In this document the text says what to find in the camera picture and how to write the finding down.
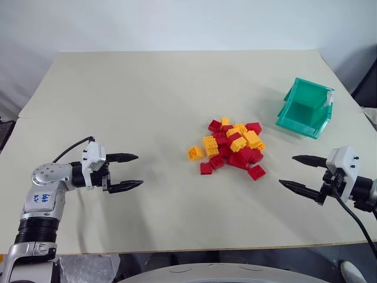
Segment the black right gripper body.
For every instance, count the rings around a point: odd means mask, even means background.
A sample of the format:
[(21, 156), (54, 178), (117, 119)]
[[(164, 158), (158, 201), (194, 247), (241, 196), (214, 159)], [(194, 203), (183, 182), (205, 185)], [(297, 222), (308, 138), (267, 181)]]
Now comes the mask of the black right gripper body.
[(332, 198), (341, 197), (346, 185), (344, 178), (345, 172), (343, 169), (336, 169), (334, 173), (329, 169), (325, 171), (322, 177), (323, 184), (318, 196), (319, 205), (323, 205), (328, 196)]

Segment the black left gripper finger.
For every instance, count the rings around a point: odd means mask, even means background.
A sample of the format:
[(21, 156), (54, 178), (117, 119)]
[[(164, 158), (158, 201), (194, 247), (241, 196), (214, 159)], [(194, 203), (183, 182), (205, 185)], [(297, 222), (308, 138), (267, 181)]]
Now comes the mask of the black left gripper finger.
[(124, 163), (124, 162), (130, 162), (135, 159), (138, 159), (138, 156), (131, 153), (113, 153), (113, 154), (106, 155), (107, 163), (113, 163), (113, 162)]
[(126, 192), (144, 183), (143, 180), (126, 180), (109, 186), (109, 194)]

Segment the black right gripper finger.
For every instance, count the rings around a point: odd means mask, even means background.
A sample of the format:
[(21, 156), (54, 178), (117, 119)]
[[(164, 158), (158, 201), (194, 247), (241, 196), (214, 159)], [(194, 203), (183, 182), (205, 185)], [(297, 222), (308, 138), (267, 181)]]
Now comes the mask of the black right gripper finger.
[(314, 200), (317, 203), (319, 202), (320, 193), (318, 191), (309, 189), (308, 187), (306, 187), (305, 185), (301, 183), (290, 181), (290, 180), (279, 179), (279, 183), (283, 185), (285, 188), (294, 192), (295, 194)]
[(303, 163), (307, 166), (327, 168), (327, 159), (311, 155), (297, 155), (292, 157), (293, 160)]

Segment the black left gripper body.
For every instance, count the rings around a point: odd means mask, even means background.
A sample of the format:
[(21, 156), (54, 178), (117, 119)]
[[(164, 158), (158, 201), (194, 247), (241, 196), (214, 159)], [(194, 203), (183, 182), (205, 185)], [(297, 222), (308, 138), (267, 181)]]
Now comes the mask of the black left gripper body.
[(108, 162), (105, 162), (97, 171), (90, 174), (92, 186), (101, 187), (103, 191), (110, 193), (111, 179)]

